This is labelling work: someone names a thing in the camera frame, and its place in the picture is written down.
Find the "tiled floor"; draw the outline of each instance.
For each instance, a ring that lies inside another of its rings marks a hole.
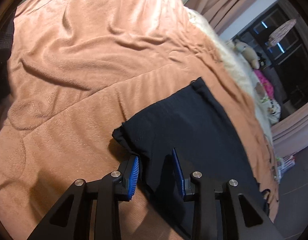
[[[284,174],[280,205],[274,224],[287,240],[296,240],[308,224],[308,147],[296,155],[296,164]]]

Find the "pink cloth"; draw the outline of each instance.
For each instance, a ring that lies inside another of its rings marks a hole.
[[[269,96],[269,98],[271,100],[274,99],[274,88],[273,85],[270,83],[270,81],[267,80],[267,78],[263,75],[263,73],[258,70],[255,69],[254,70],[256,76],[258,77],[258,79],[260,80],[261,84],[263,85],[267,95]]]

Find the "black garment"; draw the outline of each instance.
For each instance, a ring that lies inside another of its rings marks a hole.
[[[10,86],[7,77],[7,60],[11,56],[15,12],[0,30],[0,100],[10,93]]]
[[[236,179],[266,209],[236,130],[201,78],[134,115],[113,137],[141,156],[143,190],[179,233],[190,236],[194,203],[184,203],[178,195],[173,148],[192,163],[192,171],[224,182]]]

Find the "silver screw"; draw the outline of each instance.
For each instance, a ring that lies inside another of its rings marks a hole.
[[[200,177],[202,177],[202,173],[200,173],[199,171],[195,171],[195,172],[193,172],[193,177],[200,178]]]
[[[238,182],[235,179],[230,179],[229,184],[233,187],[236,187],[238,185]]]
[[[121,173],[119,171],[113,171],[111,173],[111,176],[114,177],[114,178],[117,178],[119,175],[121,175]]]
[[[84,184],[84,180],[82,180],[82,179],[77,179],[77,180],[75,180],[74,184],[75,184],[76,186],[82,186],[82,185]]]

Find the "white plush toy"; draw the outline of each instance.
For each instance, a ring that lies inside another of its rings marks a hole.
[[[235,50],[240,52],[243,57],[248,61],[253,69],[259,69],[259,57],[256,54],[255,50],[248,44],[241,42],[239,40],[235,41]]]

